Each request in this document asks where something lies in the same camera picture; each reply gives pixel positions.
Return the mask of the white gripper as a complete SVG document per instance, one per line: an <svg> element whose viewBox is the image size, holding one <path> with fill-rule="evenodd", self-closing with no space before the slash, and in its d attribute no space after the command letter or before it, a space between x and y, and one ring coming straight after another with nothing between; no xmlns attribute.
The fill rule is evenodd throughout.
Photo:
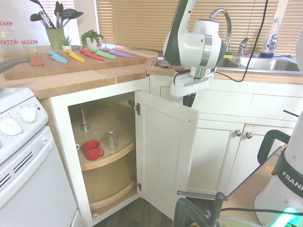
<svg viewBox="0 0 303 227"><path fill-rule="evenodd" d="M214 74L208 74L202 79L194 79L191 75L183 74L175 78L170 88L170 94L183 97L183 105L192 107L196 92L208 89L213 81Z"/></svg>

